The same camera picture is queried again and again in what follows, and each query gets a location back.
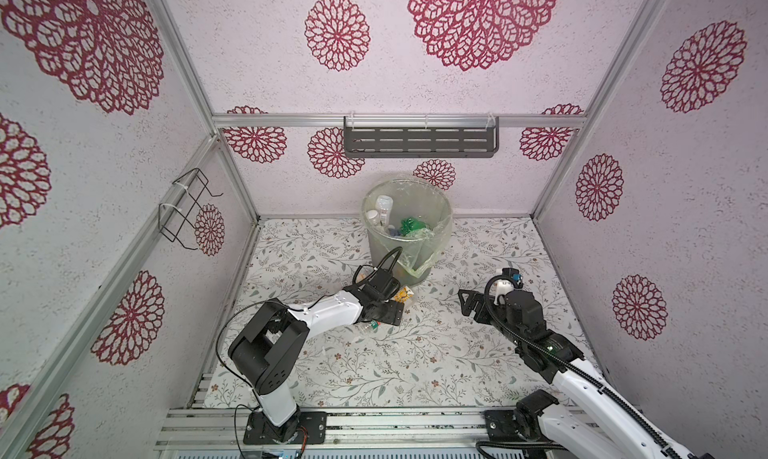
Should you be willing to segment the clear bottle sunflower label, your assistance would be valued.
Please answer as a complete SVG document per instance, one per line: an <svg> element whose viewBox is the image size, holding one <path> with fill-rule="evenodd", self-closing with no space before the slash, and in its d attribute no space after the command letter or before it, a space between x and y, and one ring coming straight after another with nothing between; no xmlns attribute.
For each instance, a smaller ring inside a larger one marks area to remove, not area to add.
<svg viewBox="0 0 768 459"><path fill-rule="evenodd" d="M360 321L370 323L374 329L382 324L400 326L405 313L405 305L413 297L414 292L408 286L404 286L392 298L365 306Z"/></svg>

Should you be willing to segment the green soda bottle yellow cap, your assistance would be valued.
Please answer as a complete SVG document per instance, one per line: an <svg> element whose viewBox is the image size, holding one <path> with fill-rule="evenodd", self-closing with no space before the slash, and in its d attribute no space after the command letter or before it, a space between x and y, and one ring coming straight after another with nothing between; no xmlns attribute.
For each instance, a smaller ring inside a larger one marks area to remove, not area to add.
<svg viewBox="0 0 768 459"><path fill-rule="evenodd" d="M429 230L430 226L423 222L420 219L409 217L406 219L403 219L400 223L400 235L402 237L408 237L409 235L412 235L413 233L416 233L418 231L422 230Z"/></svg>

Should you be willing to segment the clear bottle green white label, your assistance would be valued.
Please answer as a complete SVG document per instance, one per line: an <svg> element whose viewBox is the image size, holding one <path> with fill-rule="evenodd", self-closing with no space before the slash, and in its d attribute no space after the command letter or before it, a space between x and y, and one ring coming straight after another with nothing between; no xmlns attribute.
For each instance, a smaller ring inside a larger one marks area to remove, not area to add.
<svg viewBox="0 0 768 459"><path fill-rule="evenodd" d="M367 224L370 225L373 228L380 228L381 227L381 217L380 213L376 209L371 209L365 212L365 219L367 221Z"/></svg>

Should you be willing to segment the white bottle red cap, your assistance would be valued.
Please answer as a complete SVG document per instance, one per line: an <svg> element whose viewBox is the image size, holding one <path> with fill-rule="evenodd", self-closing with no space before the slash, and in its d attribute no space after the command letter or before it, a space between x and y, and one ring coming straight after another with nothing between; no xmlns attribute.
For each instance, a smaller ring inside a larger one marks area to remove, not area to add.
<svg viewBox="0 0 768 459"><path fill-rule="evenodd" d="M376 198L375 209L378 213L379 224L383 229L389 227L393 205L394 200L388 195L379 195Z"/></svg>

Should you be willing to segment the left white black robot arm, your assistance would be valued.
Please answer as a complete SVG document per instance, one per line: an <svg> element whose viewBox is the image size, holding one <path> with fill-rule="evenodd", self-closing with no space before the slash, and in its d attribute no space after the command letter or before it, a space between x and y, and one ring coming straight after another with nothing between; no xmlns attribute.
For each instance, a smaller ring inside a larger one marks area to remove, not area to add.
<svg viewBox="0 0 768 459"><path fill-rule="evenodd" d="M249 414L246 445L321 444L325 413L303 412L288 379L306 342L332 329L364 322L398 326L404 304L395 300L400 282L375 268L339 292L303 306L265 302L232 341L228 357L258 402Z"/></svg>

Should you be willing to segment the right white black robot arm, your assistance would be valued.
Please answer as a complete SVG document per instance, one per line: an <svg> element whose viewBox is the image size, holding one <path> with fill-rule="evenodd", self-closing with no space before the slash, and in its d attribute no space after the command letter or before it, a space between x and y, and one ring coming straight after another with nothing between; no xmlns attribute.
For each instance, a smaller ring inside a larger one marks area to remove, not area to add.
<svg viewBox="0 0 768 459"><path fill-rule="evenodd" d="M475 445L482 457L492 448L519 450L527 458L549 451L577 458L693 457L601 379L576 345L547 326L541 303L525 290L518 270L504 268L483 290L462 289L458 298L464 316L497 329L529 369L592 421L586 424L554 395L536 390L512 409L484 412L488 437Z"/></svg>

